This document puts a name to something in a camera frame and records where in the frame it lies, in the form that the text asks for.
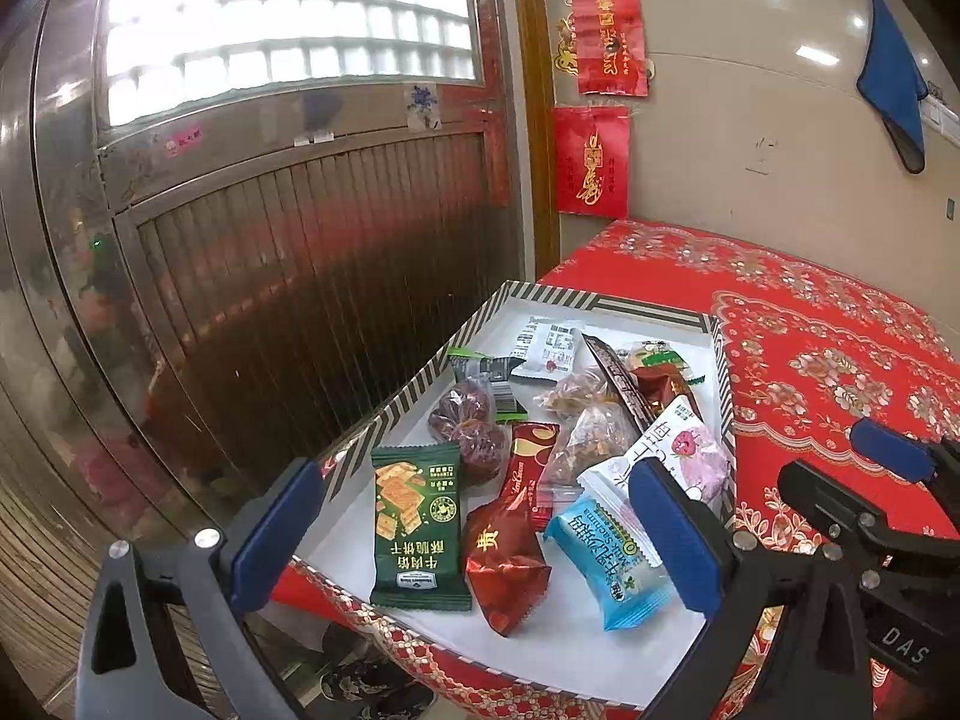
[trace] window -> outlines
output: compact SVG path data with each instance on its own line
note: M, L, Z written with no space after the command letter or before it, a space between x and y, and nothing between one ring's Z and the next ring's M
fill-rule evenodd
M476 78L467 0L107 0L113 127L310 79Z

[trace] floral tablecloth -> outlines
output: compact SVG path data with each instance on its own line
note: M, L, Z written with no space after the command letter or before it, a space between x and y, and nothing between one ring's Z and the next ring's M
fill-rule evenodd
M727 238L656 223L613 223L558 265L544 284L714 314L728 341L737 501L733 527L775 549L821 543L776 489L781 466L802 457L871 499L895 528L957 536L929 494L850 447L851 424L871 416L915 437L960 439L960 365L928 317L856 279ZM274 593L375 637L397 662L471 712L488 717L635 718L635 709L527 685L421 640L308 566L288 569ZM767 610L718 712L736 714L779 619ZM890 683L872 668L875 700Z

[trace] white tray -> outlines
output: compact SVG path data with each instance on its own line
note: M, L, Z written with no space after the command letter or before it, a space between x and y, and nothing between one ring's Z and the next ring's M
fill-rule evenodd
M721 437L731 456L736 456L726 361L712 317L596 293L507 282L448 346L508 355L531 316L582 319L585 332L614 348L629 347L632 341L669 341L697 375L706 375L704 384L693 386L694 397L707 427ZM365 603L370 600L376 573L370 450L376 445L433 443L426 428L427 415L453 384L453 373L446 364L448 346L336 454L338 464L328 474L328 499L296 551L299 559ZM595 365L582 344L575 365L575 370ZM532 395L549 386L515 382L517 398L530 410L531 420L556 421L552 413L532 404ZM491 500L500 482L497 479L464 493L463 517ZM723 521L731 514L735 484L736 470L732 469L731 482L721 496L722 512L718 512ZM642 709L688 650L702 627L703 615L686 610L674 598L639 628L604 632L600 608L580 572L553 541L544 542L544 557L553 567L546 597L509 638L491 630L477 604L470 613L385 613L420 637L522 682Z

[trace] green snack wrapper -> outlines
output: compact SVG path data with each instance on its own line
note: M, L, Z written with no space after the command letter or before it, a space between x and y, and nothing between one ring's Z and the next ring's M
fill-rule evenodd
M460 445L381 446L376 476L371 603L469 611L460 556Z

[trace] blue snack packet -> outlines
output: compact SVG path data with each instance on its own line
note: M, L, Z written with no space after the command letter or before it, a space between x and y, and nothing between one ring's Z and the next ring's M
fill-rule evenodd
M603 630L636 628L676 592L666 569L652 568L613 514L581 495L544 532L587 579L603 611Z

